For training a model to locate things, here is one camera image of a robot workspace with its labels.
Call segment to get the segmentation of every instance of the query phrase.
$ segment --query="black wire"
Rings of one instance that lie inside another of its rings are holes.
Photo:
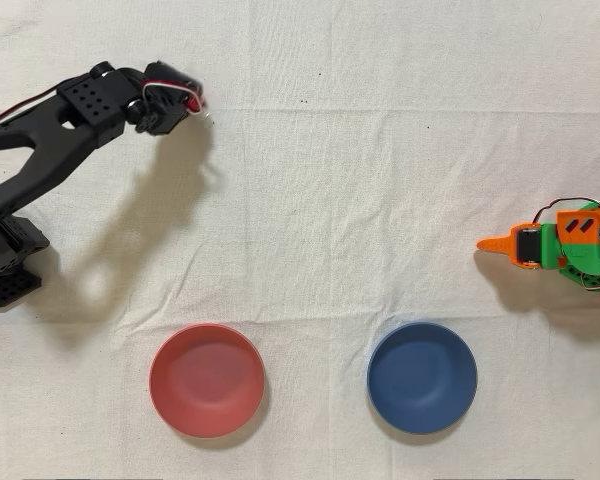
[[[538,220],[540,220],[540,215],[542,215],[543,211],[547,210],[548,208],[553,207],[558,202],[565,202],[565,201],[568,201],[568,200],[586,200],[587,202],[593,202],[593,203],[597,204],[598,206],[600,206],[600,202],[598,200],[594,200],[593,198],[589,198],[589,197],[564,197],[564,198],[558,198],[558,199],[554,200],[553,202],[551,202],[546,207],[542,207],[540,210],[538,210],[538,213],[536,213],[536,216],[533,217],[533,223],[538,223]]]
[[[23,100],[22,102],[15,104],[13,107],[5,110],[4,112],[2,112],[0,114],[0,122],[2,120],[4,120],[5,117],[8,117],[12,113],[20,110],[22,107],[25,107],[25,106],[27,106],[27,105],[29,105],[29,104],[37,101],[37,100],[40,100],[41,98],[46,97],[51,92],[53,92],[54,90],[57,90],[60,86],[62,86],[64,83],[66,83],[66,82],[68,82],[70,80],[73,80],[73,78],[69,78],[68,80],[63,80],[62,82],[58,83],[57,85],[54,85],[53,87],[45,90],[44,92],[39,93],[39,94],[37,94],[37,95],[35,95],[35,96],[31,97],[31,98],[27,98],[26,100]]]

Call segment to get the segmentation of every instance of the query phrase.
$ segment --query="wire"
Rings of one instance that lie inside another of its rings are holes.
[[[538,223],[538,220],[540,220],[540,215],[542,215],[542,212],[544,210],[547,210],[548,208],[553,207],[556,203],[558,202],[564,202],[567,200],[586,200],[587,202],[593,202],[596,203],[600,206],[600,201],[595,200],[593,198],[589,198],[589,197],[564,197],[564,198],[558,198],[556,200],[554,200],[553,202],[551,202],[549,205],[542,207],[540,210],[538,210],[538,213],[536,213],[536,216],[533,217],[533,223]]]
[[[169,82],[157,81],[157,80],[151,80],[149,82],[146,82],[142,86],[142,99],[145,101],[145,103],[147,102],[147,89],[149,87],[170,88],[172,90],[180,90],[181,92],[185,92],[185,93],[189,94],[191,97],[193,97],[195,99],[195,101],[198,103],[197,111],[190,109],[188,106],[185,106],[187,113],[189,113],[189,115],[199,115],[202,112],[202,100],[200,99],[200,96],[198,95],[198,93],[195,90],[193,90],[187,86],[178,85],[178,84],[169,83]]]
[[[584,287],[585,290],[587,290],[589,292],[592,291],[592,290],[600,290],[600,287],[587,287],[584,284],[584,278],[582,278],[582,277],[583,277],[583,275],[580,275],[580,283],[582,283],[582,286]]]
[[[49,95],[50,93],[52,93],[53,91],[57,90],[60,86],[62,86],[65,82],[68,82],[70,80],[73,80],[73,78],[70,78],[68,80],[63,80],[62,82],[58,83],[57,85],[54,85],[53,87],[45,90],[42,93],[39,93],[33,97],[27,98],[26,100],[23,100],[20,103],[16,103],[13,107],[8,108],[7,110],[5,110],[4,112],[0,113],[0,122],[2,120],[4,120],[6,117],[8,117],[9,115],[17,112],[18,110],[22,109],[23,107],[30,105],[31,103],[37,101],[37,100],[41,100],[44,97],[46,97],[47,95]]]

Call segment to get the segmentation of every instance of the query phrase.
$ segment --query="red wire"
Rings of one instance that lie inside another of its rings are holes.
[[[58,83],[57,85],[54,85],[53,87],[45,90],[42,93],[39,93],[37,95],[34,95],[33,97],[27,98],[26,100],[23,100],[20,103],[16,103],[13,107],[10,107],[9,109],[5,110],[4,112],[0,113],[0,120],[3,119],[4,117],[6,117],[7,115],[12,114],[13,112],[21,109],[22,107],[24,107],[25,105],[28,105],[30,103],[35,102],[36,100],[40,100],[41,98],[46,97],[47,95],[49,95],[51,92],[53,92],[54,90],[56,90],[58,87],[60,87],[60,85],[62,85],[65,82],[68,82],[69,80],[63,80],[62,82]]]

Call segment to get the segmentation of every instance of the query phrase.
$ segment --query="table surface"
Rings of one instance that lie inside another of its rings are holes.
[[[129,128],[21,211],[52,248],[0,312],[0,479],[600,480],[600,293],[474,246],[600,198],[600,1],[0,1],[0,111],[157,59],[204,81],[212,124]],[[365,390],[418,319],[479,372],[431,436]],[[202,321],[267,372],[252,421],[206,441],[147,393],[160,343]]]

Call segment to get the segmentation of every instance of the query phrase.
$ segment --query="white wire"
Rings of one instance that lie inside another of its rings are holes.
[[[198,102],[198,105],[200,106],[200,110],[198,110],[196,112],[194,110],[190,110],[189,108],[185,107],[187,110],[187,113],[189,115],[200,115],[200,113],[202,113],[202,110],[203,110],[202,102],[200,101],[200,96],[198,95],[198,93],[195,90],[192,90],[188,87],[181,87],[180,85],[170,85],[168,83],[160,83],[160,82],[147,82],[142,86],[142,99],[145,102],[147,101],[147,88],[149,88],[149,87],[170,88],[172,90],[180,90],[181,92],[188,93],[193,98],[195,98],[196,102]]]
[[[592,291],[592,290],[600,290],[600,287],[587,287],[584,284],[584,278],[583,277],[584,277],[584,275],[580,275],[580,283],[582,283],[582,286],[584,287],[585,290],[587,290],[589,292]]]

